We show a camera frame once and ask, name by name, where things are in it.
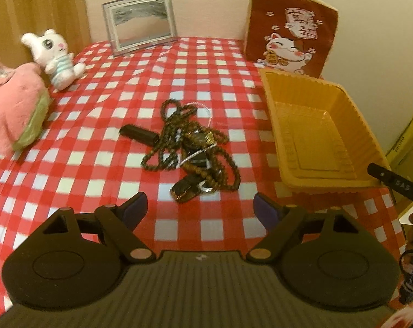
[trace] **cartoon cat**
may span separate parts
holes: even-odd
[[[258,59],[258,63],[271,66],[275,69],[303,74],[302,67],[313,58],[314,49],[303,51],[303,41],[291,40],[272,33],[264,52],[265,59]]]

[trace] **red and white checkered tablecloth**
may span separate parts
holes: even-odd
[[[57,208],[92,212],[102,204],[121,204],[138,191],[147,194],[149,211],[135,234],[157,253],[246,254],[265,235],[252,207],[257,191],[310,211],[343,206],[393,255],[402,251],[404,237],[386,189],[304,195],[282,184],[258,76],[263,66],[243,59],[240,41],[181,38],[171,46],[118,58],[102,42],[86,48],[76,61],[87,65],[87,73],[67,92],[54,95],[41,139],[13,159],[0,159],[0,314],[11,305],[1,282],[5,259]],[[147,148],[119,137],[118,130],[133,123],[159,132],[160,106],[168,98],[211,108],[213,127],[230,138],[226,149],[241,172],[238,191],[179,205],[169,190],[183,170],[142,170]],[[197,116],[207,123],[205,109]]]

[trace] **wall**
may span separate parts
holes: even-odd
[[[107,39],[101,4],[86,0],[91,37]],[[413,117],[413,0],[324,0],[338,8],[323,76],[341,83],[388,151]],[[249,0],[173,0],[181,36],[239,38]]]

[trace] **photo frame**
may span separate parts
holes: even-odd
[[[114,56],[177,40],[171,0],[116,0],[102,7]]]

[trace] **wooden door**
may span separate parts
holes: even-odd
[[[79,53],[90,43],[85,0],[0,0],[0,59],[8,67],[31,62],[30,50],[21,44],[26,32],[42,35],[54,29]]]

